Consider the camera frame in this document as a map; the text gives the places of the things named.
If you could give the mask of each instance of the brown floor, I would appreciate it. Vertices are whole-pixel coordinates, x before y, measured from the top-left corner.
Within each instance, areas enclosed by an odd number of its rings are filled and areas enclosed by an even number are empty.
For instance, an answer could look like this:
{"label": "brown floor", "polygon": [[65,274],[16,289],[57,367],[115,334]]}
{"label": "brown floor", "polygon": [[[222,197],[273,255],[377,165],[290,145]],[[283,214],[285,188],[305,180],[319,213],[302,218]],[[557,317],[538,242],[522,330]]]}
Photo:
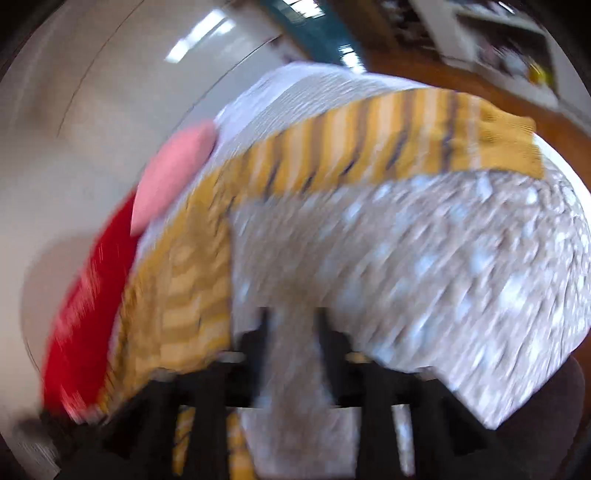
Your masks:
{"label": "brown floor", "polygon": [[[569,162],[591,189],[591,139],[559,113],[548,111],[515,97],[480,76],[454,69],[419,53],[369,52],[368,67],[372,72],[409,78],[430,85],[478,95],[515,115],[535,120],[537,133]],[[586,379],[584,419],[591,418],[591,335],[574,352]]]}

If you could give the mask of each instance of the yellow striped fabric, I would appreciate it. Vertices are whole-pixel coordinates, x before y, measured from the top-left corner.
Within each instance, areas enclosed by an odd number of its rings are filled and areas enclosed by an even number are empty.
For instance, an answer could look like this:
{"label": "yellow striped fabric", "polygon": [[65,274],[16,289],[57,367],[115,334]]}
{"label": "yellow striped fabric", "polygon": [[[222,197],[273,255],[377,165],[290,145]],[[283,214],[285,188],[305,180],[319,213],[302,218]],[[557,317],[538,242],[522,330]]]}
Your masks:
{"label": "yellow striped fabric", "polygon": [[[155,368],[189,372],[229,347],[232,208],[257,197],[446,171],[500,169],[542,178],[533,131],[531,119],[477,97],[416,89],[329,110],[231,158],[200,182],[130,279],[103,408],[134,395]],[[190,416],[179,423],[177,471]],[[236,414],[229,427],[232,478],[255,478]]]}

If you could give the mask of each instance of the pink object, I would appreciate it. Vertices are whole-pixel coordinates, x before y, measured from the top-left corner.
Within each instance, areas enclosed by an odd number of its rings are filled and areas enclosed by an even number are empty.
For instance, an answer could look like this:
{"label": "pink object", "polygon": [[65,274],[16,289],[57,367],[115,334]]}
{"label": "pink object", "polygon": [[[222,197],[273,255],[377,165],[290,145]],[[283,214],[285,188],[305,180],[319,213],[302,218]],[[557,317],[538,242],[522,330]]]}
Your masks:
{"label": "pink object", "polygon": [[203,167],[217,138],[216,126],[206,120],[174,134],[150,161],[139,182],[131,216],[131,235],[142,233],[162,215]]}

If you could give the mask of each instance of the shelf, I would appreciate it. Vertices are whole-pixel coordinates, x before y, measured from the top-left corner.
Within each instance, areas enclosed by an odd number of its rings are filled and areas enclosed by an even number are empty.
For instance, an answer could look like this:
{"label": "shelf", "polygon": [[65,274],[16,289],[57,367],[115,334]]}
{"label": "shelf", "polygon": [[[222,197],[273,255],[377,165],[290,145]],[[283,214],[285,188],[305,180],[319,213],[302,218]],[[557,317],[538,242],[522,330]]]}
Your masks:
{"label": "shelf", "polygon": [[542,30],[533,20],[528,20],[527,18],[519,17],[517,15],[502,17],[494,12],[475,12],[452,2],[450,2],[449,5],[453,12],[460,17],[474,18],[476,20],[508,25],[510,27],[528,30],[539,35],[544,35],[545,33],[544,30]]}
{"label": "shelf", "polygon": [[506,73],[499,72],[499,70],[493,67],[478,62],[474,65],[474,72],[513,95],[547,109],[558,110],[558,98],[550,87],[534,85],[525,78],[512,77]]}

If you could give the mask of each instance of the red cloth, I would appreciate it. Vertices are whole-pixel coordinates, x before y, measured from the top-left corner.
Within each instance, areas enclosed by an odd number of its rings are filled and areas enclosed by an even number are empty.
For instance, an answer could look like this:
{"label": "red cloth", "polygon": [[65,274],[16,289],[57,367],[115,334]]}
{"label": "red cloth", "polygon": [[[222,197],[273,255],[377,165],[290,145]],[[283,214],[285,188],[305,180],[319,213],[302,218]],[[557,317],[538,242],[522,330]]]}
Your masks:
{"label": "red cloth", "polygon": [[85,418],[105,381],[109,343],[139,236],[129,227],[133,190],[96,240],[53,320],[43,369],[43,403],[53,413]]}

